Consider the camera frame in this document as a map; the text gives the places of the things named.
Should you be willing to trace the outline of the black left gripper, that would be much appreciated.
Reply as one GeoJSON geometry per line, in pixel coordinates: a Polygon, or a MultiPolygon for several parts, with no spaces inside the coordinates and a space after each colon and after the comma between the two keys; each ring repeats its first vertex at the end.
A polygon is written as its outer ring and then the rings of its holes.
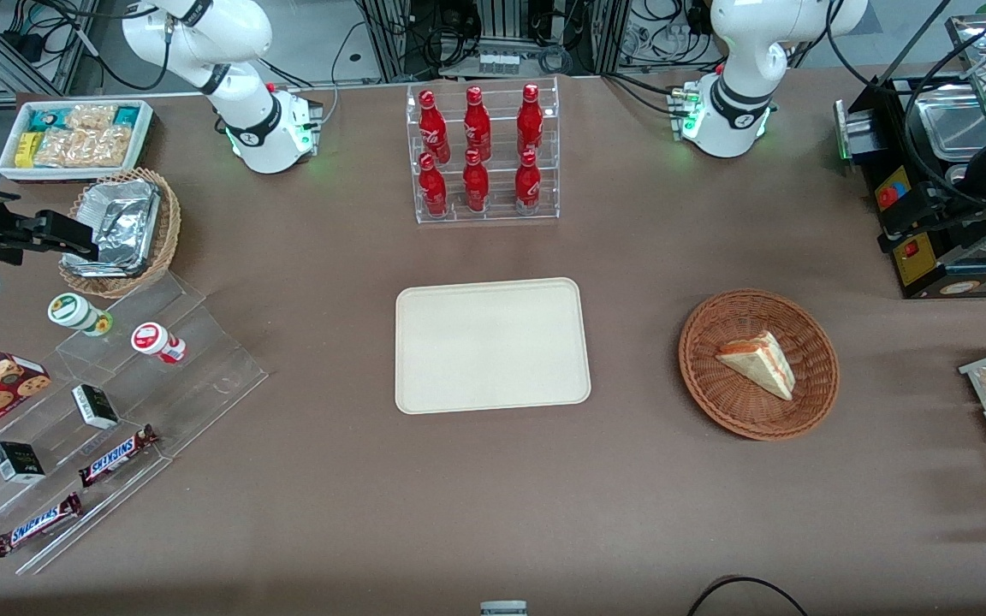
{"type": "Polygon", "coordinates": [[[932,184],[918,184],[907,187],[904,184],[888,184],[880,188],[879,249],[883,254],[917,240],[920,235],[928,239],[934,254],[948,251],[946,227],[970,225],[971,222],[986,219],[986,147],[971,158],[966,165],[964,176],[954,184],[964,196],[950,198],[947,213],[948,221],[921,222],[928,216],[935,216],[946,205],[946,195],[932,184]],[[888,225],[912,225],[903,230],[889,229],[888,225]]]}

